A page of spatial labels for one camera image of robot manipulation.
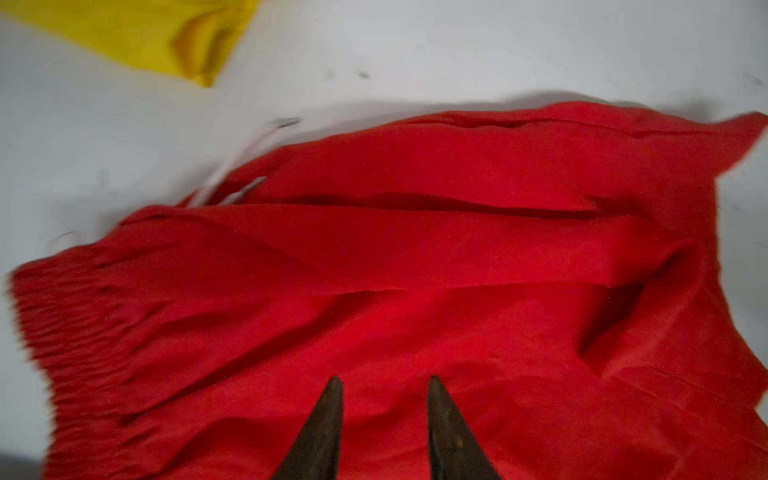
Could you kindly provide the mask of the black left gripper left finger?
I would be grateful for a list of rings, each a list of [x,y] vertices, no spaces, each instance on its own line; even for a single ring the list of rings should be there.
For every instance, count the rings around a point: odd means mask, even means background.
[[[272,475],[272,480],[338,478],[343,406],[343,383],[333,376]]]

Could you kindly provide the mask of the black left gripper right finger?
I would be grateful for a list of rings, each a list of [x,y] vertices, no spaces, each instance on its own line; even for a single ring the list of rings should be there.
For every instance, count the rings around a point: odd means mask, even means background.
[[[432,480],[500,480],[442,380],[427,387],[427,432]]]

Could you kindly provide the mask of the red shorts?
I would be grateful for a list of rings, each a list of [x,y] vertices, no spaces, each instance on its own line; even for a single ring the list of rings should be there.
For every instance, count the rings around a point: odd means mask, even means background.
[[[767,126],[594,103],[288,145],[11,276],[47,479],[266,479],[327,381],[343,479],[425,479],[440,377],[506,479],[763,479],[716,178]]]

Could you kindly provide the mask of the yellow shorts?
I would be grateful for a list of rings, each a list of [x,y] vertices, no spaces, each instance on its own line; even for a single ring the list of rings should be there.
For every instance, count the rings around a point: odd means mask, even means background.
[[[255,0],[3,1],[1,12],[113,61],[214,85]]]

